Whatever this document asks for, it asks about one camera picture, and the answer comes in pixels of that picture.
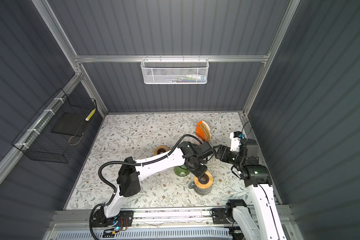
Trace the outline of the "grey glass carafe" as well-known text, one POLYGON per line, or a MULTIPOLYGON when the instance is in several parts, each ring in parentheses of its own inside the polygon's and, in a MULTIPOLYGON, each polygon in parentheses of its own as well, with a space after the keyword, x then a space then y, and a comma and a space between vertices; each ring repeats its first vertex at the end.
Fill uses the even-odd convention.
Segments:
POLYGON ((194 190, 197 194, 204 196, 211 192, 212 185, 213 185, 212 182, 207 183, 207 184, 201 184, 199 182, 192 182, 192 183, 189 183, 188 187, 189 187, 189 189, 194 190))

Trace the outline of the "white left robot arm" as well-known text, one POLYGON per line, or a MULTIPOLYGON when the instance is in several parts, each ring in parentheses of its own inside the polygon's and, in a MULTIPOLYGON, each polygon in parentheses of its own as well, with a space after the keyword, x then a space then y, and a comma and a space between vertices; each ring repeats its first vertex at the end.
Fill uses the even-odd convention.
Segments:
POLYGON ((123 162, 111 161, 103 164, 98 170, 99 178, 113 190, 110 200, 103 207, 104 216, 107 219, 118 216, 127 198, 140 192, 141 182, 156 173, 185 166, 200 179, 207 172, 206 162, 212 154, 213 147, 208 142, 200 145, 181 142, 171 150, 150 158, 134 160, 129 157, 123 162), (103 169, 110 165, 121 165, 115 185, 102 174, 103 169))

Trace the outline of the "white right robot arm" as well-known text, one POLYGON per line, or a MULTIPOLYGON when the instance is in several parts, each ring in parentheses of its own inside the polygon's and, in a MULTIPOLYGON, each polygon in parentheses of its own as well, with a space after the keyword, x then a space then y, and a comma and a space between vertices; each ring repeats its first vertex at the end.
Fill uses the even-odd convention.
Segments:
POLYGON ((216 215, 238 224, 245 240, 285 240, 282 223, 277 212, 273 182, 267 167, 260 164, 258 144, 253 139, 234 138, 231 146, 215 146, 215 158, 231 164, 231 172, 243 180, 255 208, 255 222, 244 200, 228 200, 225 212, 216 215))

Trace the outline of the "orange coffee filter box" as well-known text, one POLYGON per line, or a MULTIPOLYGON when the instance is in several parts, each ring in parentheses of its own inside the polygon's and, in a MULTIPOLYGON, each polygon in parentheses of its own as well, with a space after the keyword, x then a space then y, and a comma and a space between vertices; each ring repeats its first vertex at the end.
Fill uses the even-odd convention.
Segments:
POLYGON ((211 128, 205 121, 198 122, 195 134, 204 142, 209 142, 212 139, 211 128))

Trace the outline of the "floral table mat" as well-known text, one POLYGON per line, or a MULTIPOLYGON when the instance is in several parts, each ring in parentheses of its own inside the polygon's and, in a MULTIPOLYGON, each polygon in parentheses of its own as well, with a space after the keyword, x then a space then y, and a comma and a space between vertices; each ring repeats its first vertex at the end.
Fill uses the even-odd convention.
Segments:
MULTIPOLYGON (((98 177, 99 167, 128 157, 152 157, 159 146, 172 147, 183 135, 192 135, 199 121, 211 128, 211 145, 229 146, 230 134, 242 129, 238 113, 179 113, 109 115, 105 118, 82 172, 66 204, 67 210, 90 210, 106 203, 112 189, 98 177)), ((199 195, 189 188, 194 176, 179 177, 173 169, 154 174, 141 184, 141 191, 128 198, 126 208, 179 208, 223 206, 229 199, 252 203, 243 181, 231 172, 229 164, 209 160, 214 182, 211 192, 199 195)))

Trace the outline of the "white ribbed front panel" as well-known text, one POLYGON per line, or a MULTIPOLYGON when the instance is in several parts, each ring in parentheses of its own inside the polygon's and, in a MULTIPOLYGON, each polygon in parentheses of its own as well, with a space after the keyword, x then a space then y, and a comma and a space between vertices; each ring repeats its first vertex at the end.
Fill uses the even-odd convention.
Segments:
POLYGON ((229 229, 215 227, 94 231, 98 240, 231 240, 229 229))

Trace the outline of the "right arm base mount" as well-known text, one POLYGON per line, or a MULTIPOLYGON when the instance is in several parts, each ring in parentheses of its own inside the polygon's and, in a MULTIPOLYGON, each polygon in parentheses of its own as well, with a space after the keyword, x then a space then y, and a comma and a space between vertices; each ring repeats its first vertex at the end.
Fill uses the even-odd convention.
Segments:
POLYGON ((228 200, 224 208, 212 208, 210 215, 215 225, 233 223, 233 209, 236 207, 247 207, 244 200, 228 200))

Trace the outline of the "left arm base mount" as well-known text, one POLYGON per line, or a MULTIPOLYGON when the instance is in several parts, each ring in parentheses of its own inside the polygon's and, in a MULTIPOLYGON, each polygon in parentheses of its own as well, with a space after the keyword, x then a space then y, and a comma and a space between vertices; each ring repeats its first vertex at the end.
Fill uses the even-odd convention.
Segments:
POLYGON ((134 211, 121 211, 116 217, 106 218, 102 209, 96 210, 90 223, 94 228, 130 227, 134 218, 134 211))

